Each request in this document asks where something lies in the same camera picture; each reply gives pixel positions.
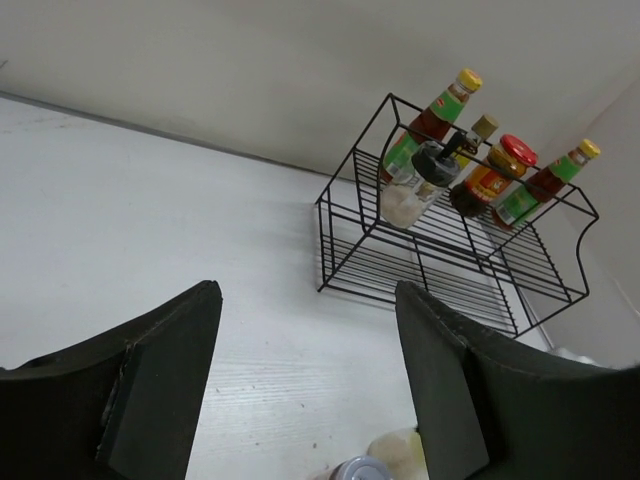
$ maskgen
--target spice rack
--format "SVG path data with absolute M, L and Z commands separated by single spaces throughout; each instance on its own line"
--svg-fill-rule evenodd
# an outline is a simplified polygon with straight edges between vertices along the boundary
M 461 217 L 451 207 L 448 191 L 407 230 L 381 217 L 382 159 L 394 139 L 411 131 L 407 125 L 421 111 L 387 95 L 318 197 L 318 291 L 333 289 L 393 304 L 396 283 L 410 280 L 452 308 L 512 337 L 586 298 L 589 285 L 580 248 L 599 216 L 573 184 L 511 232 L 496 226 L 489 212 L 473 219 Z M 464 132 L 457 126 L 453 129 Z M 481 163 L 478 158 L 471 160 Z M 338 179 L 339 175 L 352 180 Z M 526 183 L 512 178 L 514 185 Z M 575 238 L 563 237 L 560 242 L 569 247 L 559 254 L 562 268 L 543 242 L 545 235 L 556 233 L 554 225 L 567 222 L 557 213 L 556 223 L 552 220 L 552 212 L 559 209 L 578 219 L 572 224 L 583 224 L 569 230 Z

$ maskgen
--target glass bottle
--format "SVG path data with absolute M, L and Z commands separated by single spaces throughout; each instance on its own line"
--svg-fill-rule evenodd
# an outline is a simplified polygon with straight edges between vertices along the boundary
M 493 135 L 493 132 L 495 132 L 499 126 L 500 124 L 495 118 L 491 115 L 484 114 L 476 123 L 473 124 L 471 130 L 467 132 L 464 143 L 459 150 L 467 154 L 469 157 L 475 157 L 478 154 L 478 147 L 480 147 L 482 142 Z M 469 165 L 469 162 L 471 162 L 468 157 L 458 153 L 455 155 L 455 158 L 458 161 L 458 165 L 460 165 L 460 170 L 463 170 L 467 165 Z
M 442 148 L 439 143 L 423 143 L 411 163 L 399 170 L 393 183 L 380 196 L 380 213 L 391 225 L 409 228 L 438 199 L 460 174 L 452 153 L 464 141 L 461 132 Z
M 600 155 L 600 148 L 586 138 L 576 148 L 533 175 L 520 185 L 492 212 L 495 223 L 504 230 L 521 225 L 541 205 L 551 200 L 590 160 Z
M 442 141 L 469 101 L 471 94 L 481 86 L 482 78 L 473 70 L 465 68 L 460 71 L 456 81 L 409 124 L 415 132 L 409 130 L 404 132 L 389 149 L 382 161 L 380 178 L 384 182 L 390 182 L 398 170 L 409 162 L 422 143 L 431 139 Z
M 395 480 L 383 462 L 369 455 L 352 458 L 311 480 Z
M 538 156 L 531 148 L 513 135 L 503 135 L 500 142 L 489 149 L 486 165 L 478 165 L 464 182 L 451 189 L 451 205 L 463 217 L 476 217 L 484 213 L 487 205 L 511 184 L 512 177 L 522 177 L 536 164 Z

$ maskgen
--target glass jar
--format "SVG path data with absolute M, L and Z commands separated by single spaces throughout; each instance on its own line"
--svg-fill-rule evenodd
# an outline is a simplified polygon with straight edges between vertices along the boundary
M 384 463 L 368 455 L 355 457 L 310 480 L 395 480 Z
M 417 428 L 405 428 L 375 439 L 367 455 L 384 463 L 393 480 L 428 480 L 427 463 Z
M 537 160 L 536 153 L 522 140 L 513 135 L 503 135 L 500 143 L 489 149 L 484 160 L 493 168 L 485 165 L 474 168 L 464 182 L 451 190 L 451 204 L 463 217 L 481 215 L 487 205 L 511 184 L 512 177 L 503 172 L 520 178 Z
M 382 191 L 380 213 L 391 225 L 409 228 L 446 190 L 460 173 L 456 159 L 440 144 L 423 143 L 403 166 L 392 184 Z

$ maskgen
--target yellow bottle cap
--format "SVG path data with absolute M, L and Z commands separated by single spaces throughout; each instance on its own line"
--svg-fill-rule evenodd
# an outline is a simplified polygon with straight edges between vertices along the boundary
M 493 132 L 495 132 L 499 126 L 500 124 L 495 118 L 485 113 L 476 123 L 473 124 L 471 130 L 476 132 L 480 138 L 486 140 L 493 135 Z
M 460 70 L 458 81 L 472 92 L 475 92 L 482 86 L 482 78 L 470 68 Z
M 588 140 L 586 138 L 580 142 L 578 148 L 582 150 L 584 154 L 589 158 L 595 158 L 600 155 L 600 148 L 591 140 Z

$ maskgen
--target green label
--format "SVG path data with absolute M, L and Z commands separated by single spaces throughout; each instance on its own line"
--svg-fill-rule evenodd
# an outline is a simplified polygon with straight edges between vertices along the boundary
M 549 170 L 551 170 L 551 173 L 562 180 L 562 183 L 569 183 L 581 169 L 582 165 L 579 165 L 571 160 L 568 155 L 559 158 L 551 165 L 549 165 Z
M 507 225 L 520 225 L 529 215 L 535 212 L 540 203 L 533 198 L 533 195 L 520 185 L 511 195 L 505 198 L 498 207 L 496 213 Z
M 454 123 L 464 108 L 464 104 L 454 97 L 449 90 L 442 92 L 429 109 L 445 122 Z
M 391 177 L 395 177 L 396 173 L 404 167 L 416 153 L 419 145 L 406 132 L 402 134 L 400 139 L 389 149 L 384 157 L 382 165 Z

